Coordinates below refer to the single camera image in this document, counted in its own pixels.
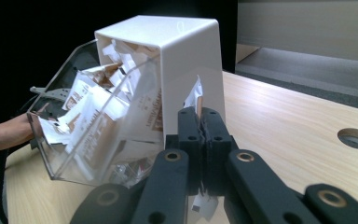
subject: light wood desk surface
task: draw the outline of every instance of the light wood desk surface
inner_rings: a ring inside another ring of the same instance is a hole
[[[337,138],[342,129],[358,129],[357,108],[229,73],[224,88],[227,128],[240,148],[258,153],[300,193],[325,183],[358,201],[358,149]],[[6,185],[10,224],[69,223],[91,190],[50,180],[38,149],[29,146],[7,158]],[[189,219],[198,218],[189,214]],[[228,223],[222,198],[210,223]]]

